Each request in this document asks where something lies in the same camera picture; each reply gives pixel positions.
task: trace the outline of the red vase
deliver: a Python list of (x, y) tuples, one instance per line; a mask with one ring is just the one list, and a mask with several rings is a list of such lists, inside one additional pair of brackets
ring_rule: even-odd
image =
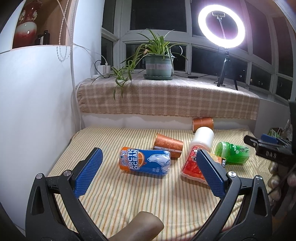
[(37, 18), (37, 10), (41, 6), (42, 3), (38, 0), (24, 6), (15, 29), (12, 48), (31, 46), (34, 43), (37, 32), (37, 25), (34, 21)]

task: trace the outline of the plaid blanket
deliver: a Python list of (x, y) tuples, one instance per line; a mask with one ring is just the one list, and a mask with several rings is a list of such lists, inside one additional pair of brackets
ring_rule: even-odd
[(234, 84), (217, 87), (213, 77), (198, 80), (175, 76), (173, 80), (145, 80), (134, 74), (124, 86), (123, 97), (114, 78), (83, 82), (77, 98), (82, 113), (141, 114), (256, 120), (259, 97)]

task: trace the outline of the black bottle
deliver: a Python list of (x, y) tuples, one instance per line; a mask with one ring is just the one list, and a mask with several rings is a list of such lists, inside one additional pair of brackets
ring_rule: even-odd
[(34, 42), (35, 45), (40, 45), (40, 38), (41, 37), (42, 37), (42, 34), (37, 35), (37, 39), (35, 39), (35, 42)]
[(50, 43), (50, 33), (48, 30), (44, 30), (43, 32), (43, 45), (49, 45)]

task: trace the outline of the cord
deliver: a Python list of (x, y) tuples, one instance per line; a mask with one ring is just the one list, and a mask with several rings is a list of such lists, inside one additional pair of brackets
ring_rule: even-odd
[[(61, 3), (59, 2), (59, 0), (56, 0), (56, 1), (58, 2), (58, 5), (59, 5), (59, 7), (60, 7), (60, 9), (61, 9), (61, 12), (62, 12), (62, 14), (63, 14), (63, 21), (62, 21), (62, 24), (61, 24), (60, 35), (61, 35), (61, 31), (62, 31), (63, 22), (65, 21), (65, 23), (66, 23), (66, 28), (67, 28), (67, 31), (68, 31), (68, 34), (69, 34), (69, 37), (70, 37), (70, 54), (69, 54), (69, 56), (70, 56), (71, 79), (72, 79), (73, 93), (76, 93), (76, 88), (75, 88), (75, 76), (74, 76), (73, 46), (76, 45), (76, 46), (78, 46), (78, 47), (81, 47), (81, 48), (83, 48), (84, 50), (86, 50), (87, 52), (88, 52), (88, 51), (89, 51), (89, 52), (92, 52), (92, 51), (91, 51), (90, 49), (86, 48), (86, 47), (83, 47), (83, 46), (81, 46), (81, 45), (75, 44), (75, 43), (73, 42), (73, 35), (74, 35), (74, 26), (73, 26), (73, 25), (74, 25), (74, 12), (73, 12), (73, 15), (72, 15), (72, 26), (71, 26), (72, 28), (71, 28), (71, 32), (70, 32), (70, 30), (69, 30), (69, 26), (68, 26), (68, 23), (67, 23), (67, 19), (66, 19), (66, 17), (65, 17), (65, 13), (66, 13), (66, 10), (67, 10), (67, 6), (68, 6), (68, 2), (69, 2), (69, 0), (67, 1), (67, 5), (66, 5), (65, 12), (63, 11), (63, 8), (62, 8)], [(73, 8), (73, 9), (76, 8), (76, 4), (77, 4), (77, 0), (74, 0), (74, 8)], [(59, 60), (60, 60), (61, 62), (65, 61), (66, 59), (67, 59), (67, 58), (63, 58), (63, 59), (60, 59), (60, 58), (59, 58)], [(79, 130), (82, 129), (82, 124), (84, 125), (84, 123), (83, 123), (82, 116), (81, 116), (81, 112), (80, 112), (80, 108), (79, 108), (79, 103), (78, 103), (78, 99), (77, 99), (77, 94), (76, 94), (76, 96), (75, 96), (75, 104), (76, 104), (76, 110), (77, 110), (77, 112), (78, 112), (78, 117), (79, 117), (79, 129), (77, 128), (76, 119), (75, 119), (75, 129), (76, 129), (76, 132), (78, 132)]]
[(101, 75), (101, 76), (99, 76), (99, 77), (97, 77), (97, 78), (100, 78), (100, 77), (103, 77), (104, 79), (108, 79), (108, 78), (110, 78), (111, 75), (109, 75), (109, 77), (105, 77), (103, 74), (100, 73), (100, 71), (98, 71), (98, 69), (96, 68), (96, 63), (97, 63), (98, 61), (101, 61), (101, 62), (102, 62), (102, 60), (99, 60), (99, 59), (98, 59), (98, 60), (94, 63), (94, 68), (95, 68), (96, 71)]
[(188, 76), (188, 78), (190, 78), (190, 79), (198, 79), (200, 77), (205, 77), (205, 76), (209, 76), (209, 75), (212, 75), (212, 74), (206, 74), (206, 75), (202, 75), (202, 76)]
[(141, 71), (140, 71), (140, 72), (138, 72), (137, 74), (139, 74), (139, 73), (143, 72), (144, 70), (146, 70), (146, 69), (143, 69), (143, 70), (141, 70)]
[[(177, 75), (177, 74), (174, 74), (175, 76), (179, 76), (179, 77), (184, 77), (184, 76), (181, 76), (181, 75)], [(199, 77), (198, 77), (199, 78)]]
[(270, 195), (273, 191), (275, 191), (277, 188), (279, 188), (283, 183), (284, 181), (286, 181), (286, 179), (288, 178), (288, 176), (290, 176), (290, 174), (294, 171), (294, 169), (296, 168), (296, 163), (294, 164), (294, 166), (291, 168), (291, 170), (284, 176), (284, 178), (280, 181), (279, 185), (275, 188), (273, 188), (269, 193), (268, 195)]

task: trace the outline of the ring light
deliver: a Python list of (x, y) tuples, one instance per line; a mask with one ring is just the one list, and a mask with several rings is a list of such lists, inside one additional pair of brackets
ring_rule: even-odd
[[(238, 29), (237, 36), (234, 39), (222, 39), (217, 37), (215, 34), (213, 34), (209, 28), (207, 27), (206, 23), (206, 17), (209, 13), (213, 11), (221, 11), (226, 14), (228, 14), (232, 19), (235, 21)], [(230, 10), (227, 7), (221, 6), (221, 5), (209, 5), (203, 8), (198, 16), (198, 24), (200, 26), (200, 30), (206, 36), (208, 40), (210, 40), (212, 43), (223, 47), (223, 48), (233, 48), (242, 43), (245, 37), (245, 28), (242, 20), (239, 18), (239, 16), (232, 10)]]

